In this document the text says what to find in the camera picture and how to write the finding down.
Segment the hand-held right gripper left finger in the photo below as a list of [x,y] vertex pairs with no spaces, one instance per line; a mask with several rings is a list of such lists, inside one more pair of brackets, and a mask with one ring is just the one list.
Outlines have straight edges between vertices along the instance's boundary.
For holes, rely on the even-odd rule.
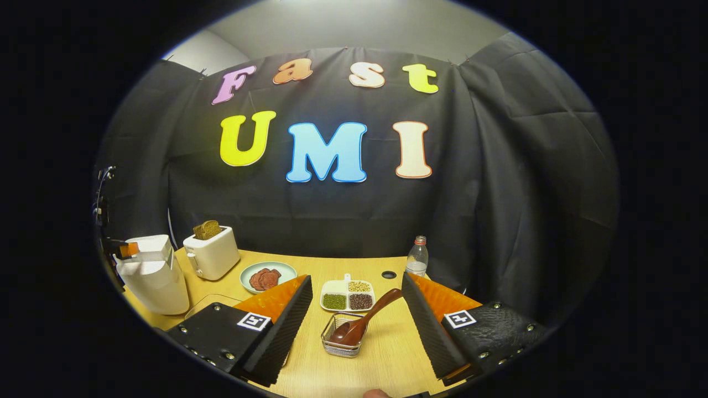
[[275,384],[313,297],[301,275],[235,306],[210,302],[165,332],[187,354],[233,377]]

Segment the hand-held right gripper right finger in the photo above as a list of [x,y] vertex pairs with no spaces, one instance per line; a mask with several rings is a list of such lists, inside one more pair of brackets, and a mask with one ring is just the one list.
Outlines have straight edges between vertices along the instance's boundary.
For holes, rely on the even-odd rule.
[[481,304],[420,275],[404,275],[402,295],[433,373],[447,386],[505,368],[547,335],[503,302]]

